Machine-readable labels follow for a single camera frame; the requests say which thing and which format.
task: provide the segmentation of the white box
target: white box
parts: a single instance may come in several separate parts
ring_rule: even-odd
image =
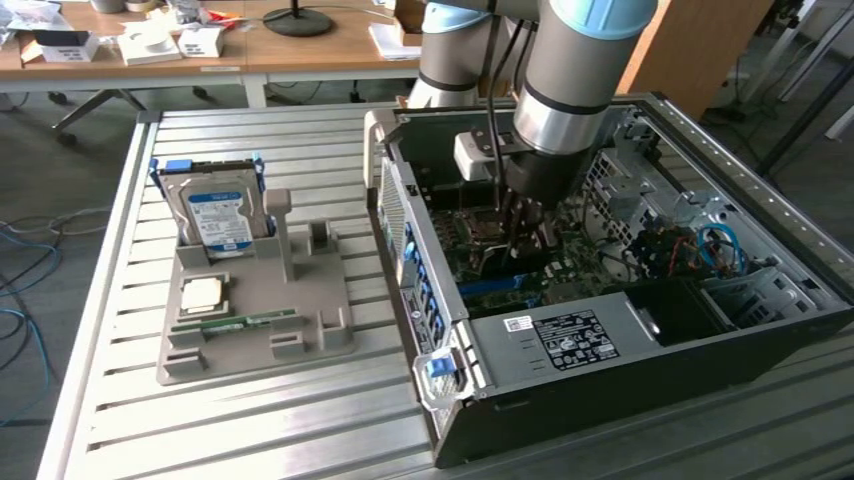
[[[118,40],[122,58],[129,66],[183,58],[175,40],[167,33],[126,33],[119,35]]]
[[[178,39],[178,48],[189,57],[219,57],[223,53],[223,29],[207,27],[185,30]]]
[[[65,62],[91,62],[95,59],[95,53],[98,52],[99,42],[98,37],[93,32],[62,32],[62,33],[81,33],[89,34],[89,38],[83,42],[82,45],[75,45],[75,43],[81,43],[79,41],[70,38],[67,45],[58,45],[61,42],[51,42],[51,45],[39,44],[42,47],[42,56],[45,57],[45,61],[50,63],[65,63]]]

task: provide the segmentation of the blue hard drive label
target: blue hard drive label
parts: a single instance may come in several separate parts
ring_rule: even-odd
[[[202,243],[215,258],[234,257],[253,245],[250,221],[241,214],[241,192],[199,193],[191,195],[190,211]]]

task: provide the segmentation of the white device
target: white device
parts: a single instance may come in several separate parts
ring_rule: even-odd
[[[185,30],[178,39],[178,48],[189,57],[217,58],[223,53],[223,29],[206,27],[197,30]]]
[[[510,161],[508,155],[502,155],[502,158],[506,162]],[[488,157],[478,149],[478,144],[470,132],[461,133],[454,137],[454,160],[466,181],[474,182],[493,178],[486,166],[496,161],[496,158]]]
[[[183,58],[173,36],[161,31],[145,30],[119,35],[119,48],[126,65],[145,65]]]

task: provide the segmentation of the hard drive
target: hard drive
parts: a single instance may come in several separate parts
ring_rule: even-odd
[[[150,174],[170,204],[183,245],[205,245],[210,258],[242,256],[271,235],[265,213],[261,158],[227,162],[153,159]]]

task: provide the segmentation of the label sticker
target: label sticker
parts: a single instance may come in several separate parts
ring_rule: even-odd
[[[534,328],[558,370],[620,357],[593,310],[538,320]]]
[[[201,67],[199,70],[202,70],[203,72],[239,72],[241,67],[226,67],[226,66]]]
[[[241,192],[202,193],[190,196],[190,211],[202,243],[217,258],[242,254],[253,244],[250,221],[241,214]]]
[[[509,332],[518,332],[521,330],[530,330],[534,328],[532,324],[532,317],[514,317],[505,319],[505,326],[508,327]]]

